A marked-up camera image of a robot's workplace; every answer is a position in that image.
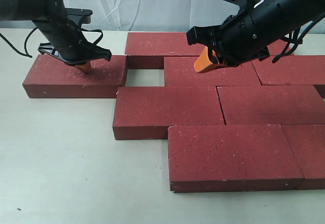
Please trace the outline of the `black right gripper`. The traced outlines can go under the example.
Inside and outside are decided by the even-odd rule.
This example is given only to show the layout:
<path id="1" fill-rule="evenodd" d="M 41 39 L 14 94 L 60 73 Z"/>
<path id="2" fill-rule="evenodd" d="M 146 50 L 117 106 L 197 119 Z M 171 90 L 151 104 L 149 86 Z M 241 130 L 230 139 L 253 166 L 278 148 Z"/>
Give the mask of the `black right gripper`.
<path id="1" fill-rule="evenodd" d="M 211 37 L 233 35 L 260 38 L 271 44 L 276 40 L 287 42 L 286 48 L 272 62 L 291 55 L 302 44 L 304 36 L 324 19 L 324 0 L 260 0 L 254 8 L 229 16 L 221 25 L 194 26 L 187 33 L 189 45 L 205 46 L 194 62 L 196 73 L 207 73 L 223 68 L 235 68 L 252 60 L 236 60 L 221 56 L 206 47 Z"/>

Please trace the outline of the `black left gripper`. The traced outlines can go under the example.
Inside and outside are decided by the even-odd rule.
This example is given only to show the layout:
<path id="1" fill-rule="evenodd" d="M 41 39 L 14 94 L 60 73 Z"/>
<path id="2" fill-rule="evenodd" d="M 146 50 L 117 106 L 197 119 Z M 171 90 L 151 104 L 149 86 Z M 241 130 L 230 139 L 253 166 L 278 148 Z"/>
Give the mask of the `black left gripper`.
<path id="1" fill-rule="evenodd" d="M 48 40 L 39 45 L 40 53 L 60 59 L 68 66 L 78 66 L 85 74 L 91 73 L 92 60 L 111 59 L 111 51 L 98 45 L 104 36 L 100 29 L 92 30 L 101 35 L 91 43 L 83 34 L 86 30 L 69 20 L 63 0 L 42 0 L 42 4 L 43 16 L 32 21 Z"/>

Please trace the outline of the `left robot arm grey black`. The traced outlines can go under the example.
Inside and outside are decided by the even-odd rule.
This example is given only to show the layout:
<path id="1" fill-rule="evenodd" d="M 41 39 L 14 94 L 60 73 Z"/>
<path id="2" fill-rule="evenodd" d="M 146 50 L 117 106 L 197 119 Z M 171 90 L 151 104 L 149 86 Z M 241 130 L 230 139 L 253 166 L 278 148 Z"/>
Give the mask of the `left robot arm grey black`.
<path id="1" fill-rule="evenodd" d="M 83 24 L 91 22 L 92 10 L 67 8 L 63 0 L 1 0 L 1 21 L 31 21 L 43 36 L 38 51 L 84 73 L 91 71 L 91 61 L 109 61 L 112 53 L 98 45 L 103 36 L 90 42 Z"/>

